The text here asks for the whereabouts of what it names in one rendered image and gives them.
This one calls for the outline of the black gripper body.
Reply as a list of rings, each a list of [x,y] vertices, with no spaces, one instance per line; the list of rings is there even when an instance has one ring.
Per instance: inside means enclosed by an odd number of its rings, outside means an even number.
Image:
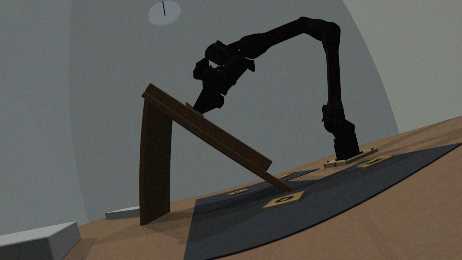
[[[232,67],[224,65],[220,66],[219,70],[214,68],[208,68],[203,73],[204,78],[209,77],[210,80],[208,81],[212,84],[215,88],[221,91],[221,94],[224,96],[227,94],[227,91],[230,87],[235,86],[239,76],[238,73],[232,69]],[[218,98],[214,99],[219,104],[219,109],[224,105],[224,96],[219,96]]]

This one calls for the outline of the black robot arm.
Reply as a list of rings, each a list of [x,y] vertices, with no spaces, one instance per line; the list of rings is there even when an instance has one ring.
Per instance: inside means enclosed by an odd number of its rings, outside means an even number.
[[[350,159],[362,154],[359,151],[356,138],[355,125],[345,119],[344,108],[341,101],[339,44],[340,27],[334,22],[321,19],[300,17],[285,25],[279,26],[265,33],[251,34],[242,37],[237,42],[225,45],[220,41],[212,43],[205,51],[205,58],[196,63],[193,77],[199,80],[209,81],[203,73],[209,66],[209,60],[219,66],[232,67],[240,77],[247,69],[255,71],[254,60],[266,52],[270,47],[284,40],[300,34],[308,34],[322,41],[326,53],[328,73],[328,103],[322,106],[322,121],[328,132],[333,133],[336,161]],[[240,50],[240,51],[239,51]],[[247,57],[247,58],[246,58]]]

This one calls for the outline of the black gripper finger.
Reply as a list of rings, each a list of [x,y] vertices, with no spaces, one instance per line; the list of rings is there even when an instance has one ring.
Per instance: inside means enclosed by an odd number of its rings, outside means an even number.
[[[203,106],[207,105],[208,103],[212,102],[214,99],[218,98],[221,96],[221,91],[219,91],[217,88],[215,88],[213,85],[211,85],[209,82],[206,80],[202,80],[202,85],[203,89],[201,91],[201,94],[199,95],[197,101],[195,102],[193,109],[198,110],[202,108]]]
[[[216,102],[215,100],[213,100],[212,102],[208,103],[207,105],[203,106],[202,108],[198,109],[198,112],[203,114],[203,113],[206,113],[214,108],[218,108],[219,107],[219,104],[218,102]]]

